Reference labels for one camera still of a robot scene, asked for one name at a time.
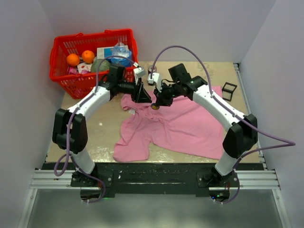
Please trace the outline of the pink snack packet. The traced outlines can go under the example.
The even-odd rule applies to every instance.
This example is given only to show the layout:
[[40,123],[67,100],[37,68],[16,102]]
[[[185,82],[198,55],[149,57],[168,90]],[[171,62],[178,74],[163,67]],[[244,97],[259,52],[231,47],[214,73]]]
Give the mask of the pink snack packet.
[[78,75],[78,69],[76,67],[69,67],[67,73],[68,75]]

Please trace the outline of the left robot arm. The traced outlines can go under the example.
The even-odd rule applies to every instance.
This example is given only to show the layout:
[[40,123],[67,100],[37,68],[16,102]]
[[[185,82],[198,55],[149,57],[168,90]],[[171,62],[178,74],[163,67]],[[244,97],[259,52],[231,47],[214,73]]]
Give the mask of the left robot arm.
[[118,94],[127,94],[135,103],[151,103],[151,97],[144,89],[142,76],[144,68],[138,66],[133,70],[134,81],[124,80],[126,69],[120,65],[110,66],[106,76],[97,80],[97,85],[80,102],[68,109],[58,109],[55,114],[52,141],[65,150],[65,162],[61,172],[55,164],[54,174],[61,176],[67,169],[68,161],[72,160],[82,174],[82,182],[94,186],[98,182],[98,174],[94,172],[95,163],[91,159],[86,145],[88,133],[86,122],[103,105]]

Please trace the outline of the white red small package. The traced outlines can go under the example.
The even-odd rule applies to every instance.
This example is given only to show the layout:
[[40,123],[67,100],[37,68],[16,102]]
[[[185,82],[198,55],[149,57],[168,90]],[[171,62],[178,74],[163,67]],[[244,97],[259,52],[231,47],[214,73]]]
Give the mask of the white red small package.
[[80,74],[90,73],[91,72],[91,67],[92,67],[92,64],[88,64],[88,63],[85,63],[85,62],[82,62],[82,63],[77,65],[77,69],[78,69],[78,72]]

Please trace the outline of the white blue carton box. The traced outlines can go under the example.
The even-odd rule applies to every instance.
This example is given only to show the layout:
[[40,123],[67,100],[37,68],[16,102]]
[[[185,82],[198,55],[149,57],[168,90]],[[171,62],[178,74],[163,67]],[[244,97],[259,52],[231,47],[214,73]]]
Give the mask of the white blue carton box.
[[127,46],[114,46],[114,47],[99,47],[97,48],[97,59],[103,59],[109,56],[123,56],[130,57],[132,52]]

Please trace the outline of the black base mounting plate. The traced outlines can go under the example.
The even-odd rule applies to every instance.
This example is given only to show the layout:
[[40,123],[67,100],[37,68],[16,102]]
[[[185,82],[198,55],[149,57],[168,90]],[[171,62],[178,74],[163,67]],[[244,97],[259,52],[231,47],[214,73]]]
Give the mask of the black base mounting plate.
[[235,172],[218,176],[212,163],[96,163],[89,177],[73,172],[71,186],[96,187],[105,190],[105,197],[173,194],[225,201],[240,183]]

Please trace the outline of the pink t-shirt garment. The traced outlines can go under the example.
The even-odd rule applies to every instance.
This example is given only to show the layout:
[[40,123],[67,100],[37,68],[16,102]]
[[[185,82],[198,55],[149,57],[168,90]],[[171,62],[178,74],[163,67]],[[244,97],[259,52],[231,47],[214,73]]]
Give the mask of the pink t-shirt garment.
[[121,124],[121,139],[114,146],[114,159],[134,162],[149,158],[149,144],[164,149],[218,160],[223,154],[223,127],[203,107],[180,96],[170,107],[153,110],[149,103],[135,103],[130,95],[121,99],[125,111],[135,115]]

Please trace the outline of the right orange fruit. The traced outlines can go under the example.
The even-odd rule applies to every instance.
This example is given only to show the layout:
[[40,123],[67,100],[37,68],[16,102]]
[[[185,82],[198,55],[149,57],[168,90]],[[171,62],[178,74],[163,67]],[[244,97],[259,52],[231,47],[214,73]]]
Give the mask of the right orange fruit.
[[85,50],[85,51],[82,53],[82,59],[83,59],[83,61],[84,61],[85,63],[88,63],[88,64],[93,63],[94,58],[95,58],[95,54],[94,54],[93,51]]

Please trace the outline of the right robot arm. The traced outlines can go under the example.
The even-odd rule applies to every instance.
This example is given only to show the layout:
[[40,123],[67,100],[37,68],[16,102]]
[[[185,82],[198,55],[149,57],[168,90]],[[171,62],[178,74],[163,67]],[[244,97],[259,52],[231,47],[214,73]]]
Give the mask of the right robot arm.
[[160,74],[149,75],[155,83],[156,102],[152,108],[171,106],[174,98],[184,96],[205,108],[223,126],[227,132],[222,144],[224,152],[213,168],[211,178],[214,185],[221,187],[228,182],[228,175],[241,155],[257,143],[257,118],[233,108],[209,88],[202,77],[191,77],[183,64],[171,67],[169,73],[172,81],[168,85]]

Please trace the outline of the orange fruit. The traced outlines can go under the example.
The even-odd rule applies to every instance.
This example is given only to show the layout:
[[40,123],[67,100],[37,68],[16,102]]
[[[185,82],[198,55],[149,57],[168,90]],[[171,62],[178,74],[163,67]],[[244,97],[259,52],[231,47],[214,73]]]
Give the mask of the orange fruit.
[[88,63],[88,64],[93,63],[94,58],[95,58],[95,54],[94,54],[93,51],[85,50],[85,51],[82,53],[82,59],[83,59],[83,61],[84,61],[85,63]]
[[76,67],[80,63],[80,57],[72,53],[66,57],[66,62],[69,66]]

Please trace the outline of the green melon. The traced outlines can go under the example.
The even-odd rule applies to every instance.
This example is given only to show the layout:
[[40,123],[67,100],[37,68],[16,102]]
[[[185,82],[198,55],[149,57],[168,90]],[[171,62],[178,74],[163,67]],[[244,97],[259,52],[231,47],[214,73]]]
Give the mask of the green melon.
[[91,73],[104,72],[109,70],[111,62],[108,60],[97,59],[91,65]]

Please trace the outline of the aluminium rail frame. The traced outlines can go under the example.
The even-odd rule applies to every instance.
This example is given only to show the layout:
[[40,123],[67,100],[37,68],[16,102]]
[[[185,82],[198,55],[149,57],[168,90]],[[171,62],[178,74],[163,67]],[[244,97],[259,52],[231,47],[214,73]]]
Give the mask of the aluminium rail frame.
[[[110,170],[110,179],[118,181],[125,171],[139,170],[146,174],[173,172],[186,177],[214,165],[211,159],[179,154],[152,146],[148,161],[116,163],[114,143],[119,138],[119,126],[129,116],[120,106],[121,96],[107,103],[97,115],[113,123],[110,136],[97,128],[97,117],[90,127],[96,136],[90,139],[89,153],[95,162]],[[178,183],[127,182],[118,185],[114,197],[88,204],[81,195],[91,188],[72,187],[75,167],[68,164],[65,173],[56,177],[53,168],[59,149],[51,145],[45,163],[36,169],[30,183],[26,205],[19,222],[21,228],[288,228],[289,219],[281,198],[275,170],[266,167],[260,152],[249,162],[238,165],[240,185],[231,182],[230,190],[237,197],[220,205],[212,202],[209,192],[193,184],[182,190]]]

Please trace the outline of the red plastic shopping basket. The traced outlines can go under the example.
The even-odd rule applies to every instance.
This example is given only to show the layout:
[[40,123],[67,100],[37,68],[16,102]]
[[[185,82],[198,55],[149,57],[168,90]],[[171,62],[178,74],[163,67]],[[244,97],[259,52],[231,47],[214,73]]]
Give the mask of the red plastic shopping basket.
[[96,55],[98,48],[114,47],[120,42],[128,46],[132,52],[132,60],[137,62],[137,44],[130,28],[56,37],[50,54],[49,78],[58,83],[73,99],[84,98],[96,84],[96,73],[82,66],[75,67],[74,72],[66,58],[70,54],[81,57],[86,50]]

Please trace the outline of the black square frame stand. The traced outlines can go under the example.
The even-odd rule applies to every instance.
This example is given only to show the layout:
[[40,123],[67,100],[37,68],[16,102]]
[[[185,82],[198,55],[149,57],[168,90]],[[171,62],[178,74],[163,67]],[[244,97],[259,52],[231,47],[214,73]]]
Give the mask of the black square frame stand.
[[236,88],[237,88],[236,84],[226,82],[222,87],[222,94],[228,94],[229,97],[223,97],[223,100],[231,102],[233,93],[235,92]]

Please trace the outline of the blue plastic bag pack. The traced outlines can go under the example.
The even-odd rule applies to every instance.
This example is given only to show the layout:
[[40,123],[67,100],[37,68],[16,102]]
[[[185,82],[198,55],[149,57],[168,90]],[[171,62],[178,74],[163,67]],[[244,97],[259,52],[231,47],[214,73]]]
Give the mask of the blue plastic bag pack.
[[111,58],[111,63],[112,64],[119,64],[124,67],[131,67],[132,63],[131,61],[127,59],[132,59],[132,52],[128,48],[127,45],[123,44],[122,42],[118,42],[113,48],[112,48],[112,56],[117,56],[117,57],[112,57]]

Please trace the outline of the left orange fruit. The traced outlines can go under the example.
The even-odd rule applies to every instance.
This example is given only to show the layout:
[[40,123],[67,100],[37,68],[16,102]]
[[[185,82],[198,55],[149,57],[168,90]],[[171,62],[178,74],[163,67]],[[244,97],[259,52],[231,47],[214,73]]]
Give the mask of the left orange fruit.
[[80,63],[80,57],[72,53],[66,57],[66,62],[69,66],[76,67]]

